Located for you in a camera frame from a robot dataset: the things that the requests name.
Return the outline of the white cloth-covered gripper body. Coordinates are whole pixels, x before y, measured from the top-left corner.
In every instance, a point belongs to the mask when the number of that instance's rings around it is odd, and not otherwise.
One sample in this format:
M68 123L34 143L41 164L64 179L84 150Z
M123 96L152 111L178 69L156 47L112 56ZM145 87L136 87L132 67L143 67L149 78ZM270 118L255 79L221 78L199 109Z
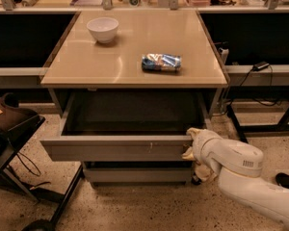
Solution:
M208 155L213 151L210 142L221 140L222 137L212 130L198 128L188 129L187 134L193 139L191 147L194 149L195 161L210 167L216 174L219 174L222 166L209 159Z

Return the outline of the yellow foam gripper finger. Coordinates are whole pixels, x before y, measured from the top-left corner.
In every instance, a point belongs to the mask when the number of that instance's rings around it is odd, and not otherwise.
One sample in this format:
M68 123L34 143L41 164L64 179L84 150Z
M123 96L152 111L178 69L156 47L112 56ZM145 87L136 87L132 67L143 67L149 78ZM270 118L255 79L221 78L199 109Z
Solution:
M194 149L189 146L187 150L181 155L183 160L194 161L196 158L194 156Z

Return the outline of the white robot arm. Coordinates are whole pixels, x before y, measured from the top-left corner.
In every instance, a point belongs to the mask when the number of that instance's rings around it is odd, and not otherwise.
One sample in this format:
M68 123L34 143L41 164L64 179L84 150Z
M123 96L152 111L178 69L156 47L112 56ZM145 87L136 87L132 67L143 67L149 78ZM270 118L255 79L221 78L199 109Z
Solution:
M224 139L212 130L190 128L192 145L182 154L218 177L230 199L282 224L289 231L289 189L261 177L263 152L248 143Z

